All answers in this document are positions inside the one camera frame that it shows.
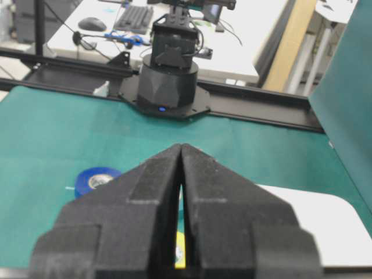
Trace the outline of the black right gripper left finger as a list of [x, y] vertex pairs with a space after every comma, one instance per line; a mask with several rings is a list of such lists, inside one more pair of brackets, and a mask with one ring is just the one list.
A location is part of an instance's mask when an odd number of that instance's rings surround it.
[[181, 145], [67, 203], [35, 243], [30, 278], [154, 278], [173, 268]]

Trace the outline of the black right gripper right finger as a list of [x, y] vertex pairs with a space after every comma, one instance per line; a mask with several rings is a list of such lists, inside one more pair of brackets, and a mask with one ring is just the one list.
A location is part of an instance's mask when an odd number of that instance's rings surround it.
[[181, 153], [202, 278], [322, 278], [314, 237], [288, 202], [191, 145]]

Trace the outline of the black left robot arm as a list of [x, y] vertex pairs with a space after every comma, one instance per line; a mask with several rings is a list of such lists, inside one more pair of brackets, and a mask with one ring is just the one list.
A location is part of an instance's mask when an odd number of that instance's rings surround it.
[[145, 55], [139, 73], [125, 78], [118, 96], [140, 112], [186, 119], [210, 111], [210, 93], [199, 87], [198, 65], [204, 36], [189, 15], [211, 1], [166, 1], [169, 11], [152, 24], [152, 52]]

